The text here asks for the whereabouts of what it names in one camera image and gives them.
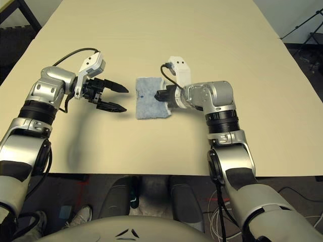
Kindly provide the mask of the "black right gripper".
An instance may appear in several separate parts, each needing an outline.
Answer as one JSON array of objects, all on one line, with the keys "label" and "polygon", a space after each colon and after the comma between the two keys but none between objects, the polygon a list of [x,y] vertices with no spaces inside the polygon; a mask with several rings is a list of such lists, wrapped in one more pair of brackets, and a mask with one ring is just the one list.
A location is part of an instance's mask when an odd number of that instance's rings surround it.
[{"label": "black right gripper", "polygon": [[[181,91],[176,85],[166,85],[164,101],[168,108],[179,108],[176,101],[176,91],[178,90]],[[163,101],[163,90],[158,90],[154,97],[157,101]]]}]

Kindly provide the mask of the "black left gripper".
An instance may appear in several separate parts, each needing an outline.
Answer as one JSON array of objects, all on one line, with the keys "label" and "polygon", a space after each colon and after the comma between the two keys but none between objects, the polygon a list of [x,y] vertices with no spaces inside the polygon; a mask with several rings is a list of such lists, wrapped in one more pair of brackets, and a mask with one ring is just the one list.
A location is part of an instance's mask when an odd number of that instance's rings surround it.
[{"label": "black left gripper", "polygon": [[104,91],[104,88],[108,88],[114,92],[118,93],[128,93],[129,90],[121,84],[110,81],[108,79],[88,79],[83,84],[83,94],[82,97],[87,99],[88,102],[97,104],[96,108],[108,112],[126,112],[126,108],[122,107],[119,104],[113,102],[104,102],[101,101],[101,95]]}]

